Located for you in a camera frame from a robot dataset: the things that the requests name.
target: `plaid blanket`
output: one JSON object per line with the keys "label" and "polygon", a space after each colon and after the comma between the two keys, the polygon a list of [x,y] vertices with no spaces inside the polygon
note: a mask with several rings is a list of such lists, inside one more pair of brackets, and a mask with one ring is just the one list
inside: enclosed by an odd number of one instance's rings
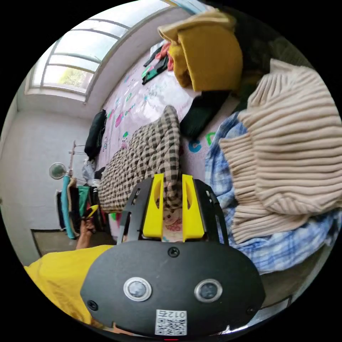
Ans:
{"label": "plaid blanket", "polygon": [[158,120],[136,130],[105,167],[98,187],[102,210],[122,212],[135,185],[156,173],[164,174],[164,208],[181,207],[179,147],[177,112],[168,105]]}

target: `window frame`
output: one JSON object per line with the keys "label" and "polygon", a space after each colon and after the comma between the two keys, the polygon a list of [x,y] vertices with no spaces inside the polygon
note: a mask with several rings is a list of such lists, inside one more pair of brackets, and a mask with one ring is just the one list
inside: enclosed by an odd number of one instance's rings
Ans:
{"label": "window frame", "polygon": [[[169,2],[164,1],[164,0],[160,0],[166,4],[168,4],[167,7],[164,7],[162,9],[157,10],[156,12],[148,15],[147,17],[145,17],[144,19],[140,20],[138,23],[136,23],[135,25],[133,25],[132,27],[129,27],[127,25],[121,24],[119,22],[116,21],[112,21],[112,20],[108,20],[108,19],[100,19],[100,18],[89,18],[86,19],[84,21],[97,21],[97,22],[107,22],[110,24],[114,24],[117,26],[120,26],[124,29],[126,29],[127,31],[124,33],[124,35],[122,37],[113,35],[111,33],[108,32],[102,32],[102,31],[98,31],[98,30],[94,30],[94,29],[88,29],[88,28],[73,28],[70,31],[88,31],[88,32],[95,32],[98,34],[103,34],[112,38],[117,39],[117,41],[114,43],[114,45],[109,49],[109,51],[107,52],[107,54],[103,57],[102,60],[97,60],[96,58],[92,58],[92,57],[88,57],[88,56],[84,56],[84,55],[79,55],[76,53],[55,53],[55,50],[58,46],[58,43],[60,42],[60,40],[63,38],[63,36],[61,38],[59,38],[54,44],[53,47],[49,53],[49,56],[45,62],[44,65],[44,70],[43,70],[43,74],[41,77],[41,82],[39,86],[34,86],[32,84],[33,82],[33,77],[34,77],[34,73],[35,73],[35,69],[36,69],[36,65],[37,63],[32,67],[31,71],[30,71],[30,75],[28,78],[28,82],[26,83],[27,86],[25,87],[25,93],[26,94],[52,94],[54,92],[58,92],[60,96],[63,97],[71,97],[77,100],[81,100],[82,102],[84,102],[84,104],[86,104],[89,100],[89,96],[94,88],[94,84],[96,82],[96,80],[98,79],[99,75],[101,74],[101,72],[103,71],[104,67],[106,66],[106,64],[108,63],[110,57],[113,55],[113,53],[122,45],[122,43],[130,36],[132,35],[136,30],[138,30],[141,26],[143,26],[146,22],[150,21],[152,18],[160,15],[163,12],[166,11],[170,11],[174,8],[174,6],[170,5]],[[57,56],[69,56],[69,57],[76,57],[76,58],[80,58],[80,59],[84,59],[87,61],[91,61],[91,62],[95,62],[95,63],[99,63],[99,66],[97,67],[96,71],[91,71],[91,70],[86,70],[85,68],[78,68],[75,67],[73,65],[68,65],[68,64],[60,64],[60,63],[52,63],[49,64],[49,61],[51,59],[51,56],[53,55],[57,55]],[[79,88],[74,87],[72,85],[67,85],[67,87],[63,84],[59,85],[59,84],[49,84],[46,85],[44,84],[44,76],[46,73],[46,69],[49,65],[58,65],[58,66],[63,66],[63,67],[69,67],[69,68],[73,68],[73,69],[78,69],[78,70],[83,70],[89,73],[92,73],[92,79],[90,80],[90,83],[87,87],[87,90],[85,92],[81,91]]]}

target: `checkered fabric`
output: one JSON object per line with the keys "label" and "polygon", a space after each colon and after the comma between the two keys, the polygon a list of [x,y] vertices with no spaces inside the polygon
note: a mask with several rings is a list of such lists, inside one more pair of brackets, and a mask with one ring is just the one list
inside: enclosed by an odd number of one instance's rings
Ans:
{"label": "checkered fabric", "polygon": [[134,132],[129,146],[115,153],[103,171],[98,196],[106,213],[120,213],[137,183],[164,174],[164,208],[182,205],[179,165],[180,129],[174,107],[166,106],[157,121]]}
{"label": "checkered fabric", "polygon": [[250,258],[260,274],[283,271],[303,262],[322,245],[331,246],[335,242],[342,227],[342,209],[313,216],[301,227],[290,232],[275,233],[237,244],[231,232],[237,201],[229,164],[218,142],[221,138],[235,138],[247,132],[238,121],[238,114],[237,112],[228,117],[218,128],[206,156],[205,180],[213,189],[223,210],[230,246]]}

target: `qr code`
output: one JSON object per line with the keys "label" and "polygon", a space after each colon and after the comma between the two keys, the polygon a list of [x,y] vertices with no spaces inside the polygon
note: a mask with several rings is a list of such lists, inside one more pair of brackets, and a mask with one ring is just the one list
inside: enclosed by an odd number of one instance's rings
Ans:
{"label": "qr code", "polygon": [[184,336],[186,333],[186,311],[157,310],[155,335]]}

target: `round mirror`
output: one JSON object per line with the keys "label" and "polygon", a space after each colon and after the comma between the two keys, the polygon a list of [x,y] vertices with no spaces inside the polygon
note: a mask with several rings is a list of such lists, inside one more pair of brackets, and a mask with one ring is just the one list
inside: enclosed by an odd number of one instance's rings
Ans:
{"label": "round mirror", "polygon": [[61,179],[67,173],[65,166],[61,163],[53,163],[49,168],[49,175],[53,179]]}

